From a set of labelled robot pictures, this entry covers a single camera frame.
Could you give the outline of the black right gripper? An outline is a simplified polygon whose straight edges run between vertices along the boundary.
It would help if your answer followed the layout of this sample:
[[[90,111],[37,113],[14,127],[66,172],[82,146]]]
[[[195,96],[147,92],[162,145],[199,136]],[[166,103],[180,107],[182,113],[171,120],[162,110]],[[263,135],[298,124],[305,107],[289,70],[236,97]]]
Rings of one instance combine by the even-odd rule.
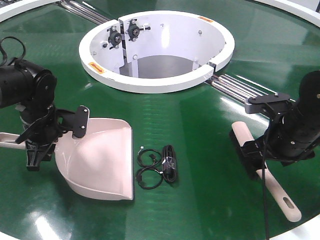
[[[272,153],[267,135],[262,135],[257,139],[254,139],[251,135],[239,135],[237,136],[237,142],[237,154],[248,173],[255,173],[257,170],[261,170],[263,159],[281,160]]]

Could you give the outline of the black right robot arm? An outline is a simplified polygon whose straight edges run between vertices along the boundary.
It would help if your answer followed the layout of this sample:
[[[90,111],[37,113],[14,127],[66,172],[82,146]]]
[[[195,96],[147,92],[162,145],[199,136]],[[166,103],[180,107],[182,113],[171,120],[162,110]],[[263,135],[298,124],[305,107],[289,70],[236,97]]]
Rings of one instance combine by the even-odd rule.
[[[262,169],[263,160],[278,161],[285,167],[314,158],[314,148],[320,144],[320,72],[312,71],[302,78],[295,102],[286,93],[250,97],[245,111],[269,118],[262,136],[237,147],[247,172]]]

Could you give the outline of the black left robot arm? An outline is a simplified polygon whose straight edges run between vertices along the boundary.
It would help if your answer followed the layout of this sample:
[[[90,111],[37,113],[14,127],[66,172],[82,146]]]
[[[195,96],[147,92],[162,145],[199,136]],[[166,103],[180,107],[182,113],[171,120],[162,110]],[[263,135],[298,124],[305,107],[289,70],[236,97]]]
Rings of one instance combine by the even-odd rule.
[[[27,60],[14,58],[0,68],[0,107],[18,107],[24,131],[15,143],[25,143],[29,171],[51,160],[55,143],[76,123],[75,112],[56,108],[56,85],[50,70]]]

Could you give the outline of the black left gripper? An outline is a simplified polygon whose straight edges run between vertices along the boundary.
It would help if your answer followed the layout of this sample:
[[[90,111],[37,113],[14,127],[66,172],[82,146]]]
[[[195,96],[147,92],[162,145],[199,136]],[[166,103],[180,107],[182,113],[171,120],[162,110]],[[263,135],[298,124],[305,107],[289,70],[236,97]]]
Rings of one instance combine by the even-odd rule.
[[[25,143],[26,168],[28,171],[39,171],[41,162],[49,162],[54,152],[54,144],[58,138],[67,132],[78,136],[76,127],[76,113],[57,109],[49,104],[43,110],[32,105],[16,105],[23,125],[23,133],[16,139],[16,144]]]

